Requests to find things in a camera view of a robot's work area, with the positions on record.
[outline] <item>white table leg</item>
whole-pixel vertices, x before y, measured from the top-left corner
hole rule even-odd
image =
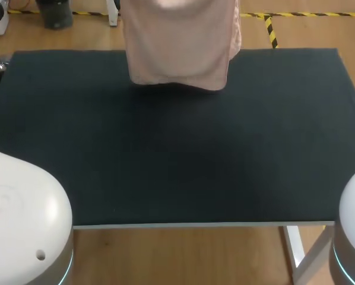
[[[328,260],[333,226],[325,228],[305,256],[299,228],[284,227],[284,234],[291,258],[293,284],[305,285]]]
[[[118,9],[114,3],[114,0],[106,0],[107,13],[109,14],[109,25],[112,27],[117,26],[118,22]]]

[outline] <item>yellow black hazard tape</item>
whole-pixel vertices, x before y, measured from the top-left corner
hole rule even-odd
[[[39,11],[22,11],[22,10],[8,10],[7,11],[9,14],[27,14],[27,15],[32,15],[32,14],[40,14]],[[98,13],[98,12],[79,12],[79,11],[73,11],[72,14],[74,15],[88,15],[88,16],[108,16],[108,14],[104,13]]]
[[[22,11],[9,10],[9,14],[39,14],[39,11]],[[72,12],[74,15],[90,15],[90,16],[107,16],[105,13],[98,12]],[[355,17],[355,12],[327,12],[327,13],[310,13],[310,12],[282,12],[282,13],[241,13],[241,17],[326,17],[326,16],[342,16]]]
[[[270,38],[270,42],[272,45],[273,49],[278,49],[279,45],[278,45],[278,40],[277,40],[277,36],[275,35],[274,29],[272,28],[272,22],[271,22],[271,17],[270,16],[264,16],[263,18],[265,20],[265,25],[267,28],[267,32],[268,32],[268,36]]]
[[[282,12],[282,13],[244,13],[242,17],[355,17],[355,12],[327,12],[327,13],[310,13],[310,12]]]

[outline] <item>cloth garment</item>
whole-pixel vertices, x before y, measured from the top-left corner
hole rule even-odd
[[[239,0],[126,0],[121,15],[134,83],[226,85],[241,47]]]

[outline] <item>black table mat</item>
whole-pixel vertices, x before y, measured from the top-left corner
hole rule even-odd
[[[0,151],[65,188],[74,224],[327,221],[355,173],[336,50],[243,50],[227,87],[139,87],[124,52],[20,52]]]

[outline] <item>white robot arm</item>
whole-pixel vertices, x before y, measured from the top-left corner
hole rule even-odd
[[[65,285],[72,258],[63,187],[39,167],[0,153],[0,285]]]
[[[355,285],[355,175],[341,196],[339,218],[329,254],[335,284]]]

